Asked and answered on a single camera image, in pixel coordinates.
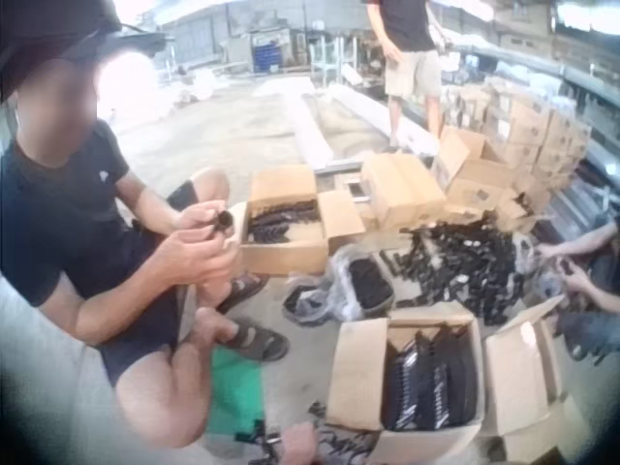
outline person's arm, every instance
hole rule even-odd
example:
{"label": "person's arm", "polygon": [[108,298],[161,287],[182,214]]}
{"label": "person's arm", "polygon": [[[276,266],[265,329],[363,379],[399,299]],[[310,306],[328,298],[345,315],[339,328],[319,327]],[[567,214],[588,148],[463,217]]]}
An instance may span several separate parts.
{"label": "person's arm", "polygon": [[603,291],[592,282],[586,272],[576,264],[569,262],[571,274],[564,275],[564,282],[570,291],[586,294],[602,310],[620,313],[620,296]]}
{"label": "person's arm", "polygon": [[232,273],[238,248],[212,227],[175,232],[124,283],[88,299],[81,298],[62,273],[40,306],[53,323],[76,339],[98,345],[126,329],[161,293],[174,285],[223,279]]}
{"label": "person's arm", "polygon": [[368,19],[372,30],[375,31],[379,44],[384,50],[386,58],[391,58],[396,62],[403,61],[403,53],[400,49],[391,41],[386,32],[384,26],[384,19],[381,17],[381,5],[380,0],[370,0],[367,6]]}
{"label": "person's arm", "polygon": [[428,15],[428,24],[435,28],[435,30],[442,37],[444,42],[446,43],[449,42],[450,38],[444,32],[444,28],[437,20],[437,17],[435,17],[435,14],[433,13],[433,10],[430,8],[428,1],[426,1],[426,14]]}
{"label": "person's arm", "polygon": [[116,195],[147,229],[162,235],[204,226],[224,209],[222,201],[207,201],[176,211],[131,171],[116,182]]}
{"label": "person's arm", "polygon": [[589,254],[606,246],[617,234],[618,226],[616,222],[613,221],[570,242],[564,242],[558,245],[541,244],[538,250],[548,259],[562,255]]}

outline green mat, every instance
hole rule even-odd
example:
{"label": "green mat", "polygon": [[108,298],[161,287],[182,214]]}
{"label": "green mat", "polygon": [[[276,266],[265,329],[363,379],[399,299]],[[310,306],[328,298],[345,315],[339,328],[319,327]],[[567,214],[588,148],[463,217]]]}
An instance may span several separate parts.
{"label": "green mat", "polygon": [[211,366],[211,409],[206,432],[251,434],[254,420],[264,418],[261,367],[218,347]]}

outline knee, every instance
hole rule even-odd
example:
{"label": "knee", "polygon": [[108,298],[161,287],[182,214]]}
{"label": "knee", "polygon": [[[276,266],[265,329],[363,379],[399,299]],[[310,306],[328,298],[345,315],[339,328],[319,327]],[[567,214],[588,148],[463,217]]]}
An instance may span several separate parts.
{"label": "knee", "polygon": [[231,185],[224,170],[208,168],[201,170],[192,177],[194,189],[199,202],[227,200]]}
{"label": "knee", "polygon": [[204,433],[208,415],[207,404],[173,406],[152,402],[137,410],[123,410],[132,429],[145,442],[161,449],[182,449],[194,444]]}

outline standing person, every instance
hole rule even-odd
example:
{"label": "standing person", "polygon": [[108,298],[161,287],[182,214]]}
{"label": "standing person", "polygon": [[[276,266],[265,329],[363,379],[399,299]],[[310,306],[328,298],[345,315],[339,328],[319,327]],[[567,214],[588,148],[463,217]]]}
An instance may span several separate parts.
{"label": "standing person", "polygon": [[[265,283],[235,278],[238,245],[209,226],[225,207],[227,178],[202,170],[164,201],[131,172],[96,118],[96,57],[120,27],[107,0],[7,0],[0,19],[1,98],[14,101],[19,122],[1,160],[2,275],[100,351],[145,440],[185,447],[204,431],[216,345],[257,361],[288,350],[284,336],[223,315]],[[138,225],[124,222],[116,199]],[[201,308],[179,341],[177,291],[188,285],[198,286]]]}
{"label": "standing person", "polygon": [[449,41],[427,0],[366,0],[368,17],[386,56],[386,93],[389,95],[388,152],[396,152],[403,100],[414,94],[426,98],[428,131],[439,138],[442,84],[439,53],[430,37],[431,24]]}

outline sandal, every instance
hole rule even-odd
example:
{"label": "sandal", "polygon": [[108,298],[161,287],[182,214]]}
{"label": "sandal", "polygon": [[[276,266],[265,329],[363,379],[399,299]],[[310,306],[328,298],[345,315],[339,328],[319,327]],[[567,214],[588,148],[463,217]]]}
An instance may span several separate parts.
{"label": "sandal", "polygon": [[231,294],[218,305],[218,313],[226,315],[233,307],[262,291],[267,281],[268,276],[247,273],[233,279]]}
{"label": "sandal", "polygon": [[227,349],[254,361],[276,361],[289,351],[289,339],[271,329],[264,328],[247,319],[235,319],[239,332],[228,343]]}

